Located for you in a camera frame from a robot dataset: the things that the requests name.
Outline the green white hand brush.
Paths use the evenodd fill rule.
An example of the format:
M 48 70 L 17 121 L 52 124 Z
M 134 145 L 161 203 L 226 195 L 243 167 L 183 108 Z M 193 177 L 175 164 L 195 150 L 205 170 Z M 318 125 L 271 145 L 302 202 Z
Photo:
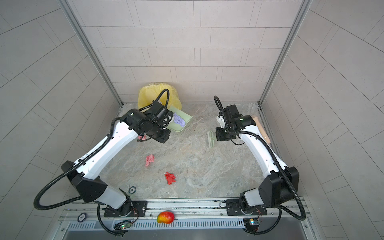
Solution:
M 208 146 L 209 148 L 213 148 L 215 145 L 216 135 L 212 131 L 208 131 Z

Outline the light green dustpan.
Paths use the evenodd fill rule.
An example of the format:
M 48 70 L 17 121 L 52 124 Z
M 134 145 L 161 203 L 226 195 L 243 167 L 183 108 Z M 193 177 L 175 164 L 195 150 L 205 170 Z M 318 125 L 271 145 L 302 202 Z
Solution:
M 173 112 L 173 118 L 171 119 L 170 123 L 168 124 L 167 129 L 174 131 L 174 132 L 181 132 L 185 128 L 185 126 L 189 123 L 189 121 L 192 119 L 192 116 L 184 113 L 183 111 L 181 111 L 175 107 L 170 107 L 169 110 L 171 112 Z M 178 114 L 180 117 L 182 117 L 185 120 L 186 125 L 183 128 L 181 128 L 179 125 L 174 123 L 174 113 Z

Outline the purple paper scrap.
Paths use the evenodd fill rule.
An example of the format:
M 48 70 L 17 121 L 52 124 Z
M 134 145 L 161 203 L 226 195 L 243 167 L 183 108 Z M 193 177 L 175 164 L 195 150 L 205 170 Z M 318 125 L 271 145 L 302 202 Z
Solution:
M 176 113 L 174 113 L 174 123 L 179 125 L 181 128 L 186 125 L 185 120 Z

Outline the white bin yellow bag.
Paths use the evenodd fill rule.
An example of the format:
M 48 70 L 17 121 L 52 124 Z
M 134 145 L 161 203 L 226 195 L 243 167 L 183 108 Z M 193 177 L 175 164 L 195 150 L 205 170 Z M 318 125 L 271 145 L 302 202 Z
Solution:
M 177 90 L 173 86 L 165 83 L 149 84 L 141 88 L 138 97 L 138 107 L 141 109 L 151 104 L 164 89 L 168 89 L 170 93 L 168 107 L 174 107 L 181 110 L 182 103 L 179 99 Z

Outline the red paper scrap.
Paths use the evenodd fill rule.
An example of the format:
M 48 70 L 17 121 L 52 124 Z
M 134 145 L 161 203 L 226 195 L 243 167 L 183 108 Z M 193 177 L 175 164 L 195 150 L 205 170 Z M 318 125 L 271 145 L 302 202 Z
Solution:
M 176 176 L 171 173 L 165 173 L 165 177 L 168 185 L 172 185 L 172 183 L 176 182 Z

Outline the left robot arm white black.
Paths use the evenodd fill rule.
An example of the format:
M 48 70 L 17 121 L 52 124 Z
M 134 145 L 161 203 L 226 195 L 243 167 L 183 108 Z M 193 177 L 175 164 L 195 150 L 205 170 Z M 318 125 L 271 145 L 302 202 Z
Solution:
M 134 218 L 137 219 L 140 214 L 128 194 L 108 186 L 101 180 L 100 172 L 123 147 L 137 140 L 138 136 L 146 135 L 150 140 L 161 144 L 169 139 L 171 131 L 167 126 L 173 117 L 173 112 L 168 110 L 168 104 L 160 103 L 159 100 L 163 94 L 167 95 L 168 101 L 170 91 L 164 89 L 148 106 L 131 109 L 122 117 L 114 118 L 109 133 L 100 143 L 75 162 L 67 161 L 62 165 L 63 173 L 44 186 L 36 195 L 33 202 L 34 208 L 46 211 L 83 200 L 86 203 L 95 202 L 99 206 L 106 205 L 108 211 L 120 217 L 133 213 Z M 42 196 L 63 178 L 69 179 L 79 193 L 79 197 L 57 204 L 42 205 L 40 203 Z

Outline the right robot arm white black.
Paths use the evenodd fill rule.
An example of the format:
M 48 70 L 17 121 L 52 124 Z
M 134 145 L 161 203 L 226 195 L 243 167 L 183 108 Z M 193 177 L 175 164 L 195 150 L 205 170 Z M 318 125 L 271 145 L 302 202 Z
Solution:
M 223 107 L 218 96 L 214 97 L 219 109 L 216 138 L 219 142 L 239 138 L 250 149 L 261 170 L 264 180 L 258 188 L 241 193 L 238 207 L 245 215 L 256 213 L 258 217 L 246 220 L 244 232 L 251 235 L 263 235 L 271 232 L 280 222 L 282 213 L 304 221 L 306 211 L 298 195 L 300 174 L 295 167 L 288 167 L 272 150 L 263 138 L 257 123 L 249 115 L 239 113 L 236 105 Z M 261 208 L 277 209 L 278 217 L 266 230 L 259 230 Z

